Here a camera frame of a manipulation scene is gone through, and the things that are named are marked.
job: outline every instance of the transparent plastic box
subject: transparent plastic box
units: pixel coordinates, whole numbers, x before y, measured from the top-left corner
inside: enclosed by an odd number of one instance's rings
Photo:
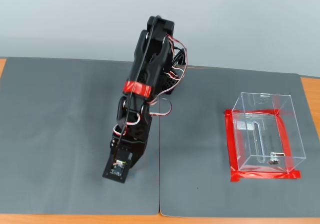
[[[241,93],[232,119],[239,171],[288,173],[306,159],[290,95]]]

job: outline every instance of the white wall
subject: white wall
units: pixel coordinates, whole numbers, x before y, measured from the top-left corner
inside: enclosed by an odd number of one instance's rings
[[[0,0],[0,56],[130,61],[157,14],[190,65],[320,76],[320,0]]]

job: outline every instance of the robotic arm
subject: robotic arm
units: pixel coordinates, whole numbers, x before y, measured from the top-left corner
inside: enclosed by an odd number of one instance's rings
[[[129,169],[146,149],[152,116],[165,116],[171,111],[150,113],[149,107],[161,94],[171,94],[184,76],[182,69],[181,77],[177,75],[175,65],[185,63],[187,51],[180,49],[175,56],[174,41],[177,40],[172,38],[173,32],[172,21],[151,16],[147,30],[140,34],[132,69],[124,84],[124,96],[119,101],[104,178],[124,183]]]

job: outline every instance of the wooden table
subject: wooden table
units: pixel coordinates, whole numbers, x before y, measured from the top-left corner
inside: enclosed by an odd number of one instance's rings
[[[0,59],[0,76],[5,59]],[[305,95],[320,136],[320,79],[301,78]],[[155,216],[11,215],[1,214],[0,224],[318,224],[320,218],[171,218]]]

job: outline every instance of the red electrical tape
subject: red electrical tape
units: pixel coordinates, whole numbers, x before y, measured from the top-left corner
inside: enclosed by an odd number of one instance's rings
[[[140,96],[149,98],[151,93],[151,86],[145,85],[143,83],[134,82],[134,81],[126,81],[124,84],[123,91],[125,93],[135,93]]]
[[[290,143],[288,135],[286,132],[285,124],[282,118],[277,115],[276,110],[260,110],[252,111],[252,113],[265,113],[265,114],[275,114],[275,119],[278,124],[279,134],[282,141],[283,151],[286,156],[291,156]],[[235,133],[234,125],[232,118],[232,111],[230,109],[226,110],[224,113],[225,118],[225,127],[226,127],[226,139],[229,152],[229,161],[230,161],[230,173],[231,173],[231,182],[238,182],[240,178],[256,178],[256,179],[297,179],[301,178],[300,171],[293,169],[289,173],[279,173],[279,172],[256,172],[256,171],[239,171],[238,160],[237,160],[237,150],[235,142]],[[293,166],[293,161],[288,159],[286,161],[286,167],[290,169]]]

